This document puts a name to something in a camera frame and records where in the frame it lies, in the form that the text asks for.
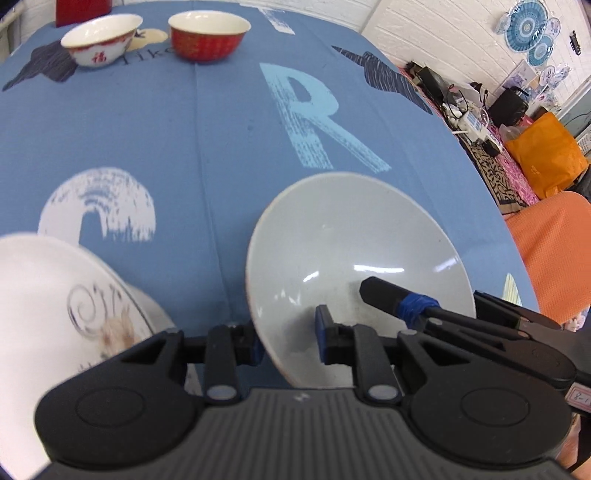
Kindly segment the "plain white bowl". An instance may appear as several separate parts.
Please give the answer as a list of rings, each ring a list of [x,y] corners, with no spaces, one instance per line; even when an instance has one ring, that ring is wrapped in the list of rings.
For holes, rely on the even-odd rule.
[[[405,329],[363,302],[363,280],[376,276],[475,314],[473,288],[444,230],[417,202],[373,177],[314,175],[280,192],[249,241],[245,288],[259,339],[274,366],[297,388],[353,384],[342,365],[322,364],[315,308],[335,321],[364,324],[393,337]]]

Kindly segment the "orange cushioned chair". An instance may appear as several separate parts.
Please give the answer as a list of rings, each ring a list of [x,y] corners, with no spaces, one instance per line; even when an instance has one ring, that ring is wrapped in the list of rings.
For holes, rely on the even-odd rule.
[[[506,218],[540,312],[563,325],[590,307],[590,203],[564,191]]]

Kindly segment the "floral white plate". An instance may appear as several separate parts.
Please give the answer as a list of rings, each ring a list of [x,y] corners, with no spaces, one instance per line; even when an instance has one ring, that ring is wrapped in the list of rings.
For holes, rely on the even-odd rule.
[[[1,238],[1,466],[31,479],[48,459],[34,410],[52,387],[174,325],[194,275],[149,261],[126,280],[91,250],[50,236]]]

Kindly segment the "orange bag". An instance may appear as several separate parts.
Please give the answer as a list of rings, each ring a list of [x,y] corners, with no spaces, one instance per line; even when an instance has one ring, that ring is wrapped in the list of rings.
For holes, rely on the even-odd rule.
[[[505,147],[540,199],[566,190],[589,166],[575,138],[551,112],[508,140]]]

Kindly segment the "blue patterned tablecloth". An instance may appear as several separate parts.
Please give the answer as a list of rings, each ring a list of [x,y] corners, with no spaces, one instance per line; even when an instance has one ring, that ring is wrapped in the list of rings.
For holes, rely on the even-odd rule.
[[[314,101],[322,122],[379,156],[378,178],[410,195],[450,237],[471,284],[498,294],[513,275],[535,295],[480,176],[442,119],[370,87],[346,58],[370,43],[294,13],[283,34],[249,7],[252,31],[211,66],[148,45],[57,83],[18,80],[45,27],[1,69],[1,229],[79,242],[193,333],[247,318],[245,256],[276,194],[311,176],[271,87]]]

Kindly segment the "red bowl white inside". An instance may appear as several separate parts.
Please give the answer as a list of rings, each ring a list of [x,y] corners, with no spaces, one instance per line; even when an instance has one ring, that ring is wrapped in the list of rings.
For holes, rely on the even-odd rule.
[[[168,25],[174,52],[200,63],[228,57],[252,29],[242,16],[215,10],[180,12],[168,19]]]

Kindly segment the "white bowl red pattern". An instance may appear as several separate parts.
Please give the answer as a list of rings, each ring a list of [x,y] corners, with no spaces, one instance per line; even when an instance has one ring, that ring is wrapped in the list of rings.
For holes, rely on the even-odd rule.
[[[143,18],[136,14],[98,17],[71,29],[60,45],[78,66],[103,67],[125,53],[142,23]]]

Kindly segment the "red thermos jug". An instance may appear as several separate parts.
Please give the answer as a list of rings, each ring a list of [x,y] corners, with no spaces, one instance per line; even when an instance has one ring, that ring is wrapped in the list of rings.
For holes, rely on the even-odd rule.
[[[83,23],[107,15],[111,10],[111,0],[56,0],[55,25]]]

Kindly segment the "blue decorative wall plate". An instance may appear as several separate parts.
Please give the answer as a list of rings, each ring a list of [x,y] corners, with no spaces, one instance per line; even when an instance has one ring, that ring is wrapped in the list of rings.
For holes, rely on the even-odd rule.
[[[527,63],[538,68],[551,58],[562,23],[543,1],[518,1],[499,17],[493,31],[504,37],[511,51],[524,54]]]

